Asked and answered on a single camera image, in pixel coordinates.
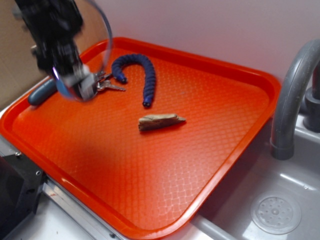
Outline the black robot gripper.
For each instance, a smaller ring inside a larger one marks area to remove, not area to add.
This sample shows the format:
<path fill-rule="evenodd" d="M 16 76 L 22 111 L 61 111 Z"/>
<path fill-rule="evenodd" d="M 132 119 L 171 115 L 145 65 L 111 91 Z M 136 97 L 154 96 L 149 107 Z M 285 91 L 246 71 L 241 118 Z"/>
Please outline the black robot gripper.
<path fill-rule="evenodd" d="M 73 0 L 17 0 L 16 5 L 35 44 L 37 66 L 49 75 L 56 70 L 58 79 L 72 97 L 87 102 L 97 94 L 94 74 L 79 57 L 74 37 L 83 19 Z"/>

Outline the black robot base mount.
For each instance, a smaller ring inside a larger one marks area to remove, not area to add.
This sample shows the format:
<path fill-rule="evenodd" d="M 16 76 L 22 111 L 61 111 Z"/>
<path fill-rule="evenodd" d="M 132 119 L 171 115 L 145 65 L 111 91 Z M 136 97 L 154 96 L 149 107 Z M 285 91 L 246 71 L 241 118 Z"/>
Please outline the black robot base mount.
<path fill-rule="evenodd" d="M 0 238 L 12 232 L 37 212 L 43 170 L 25 155 L 0 158 Z"/>

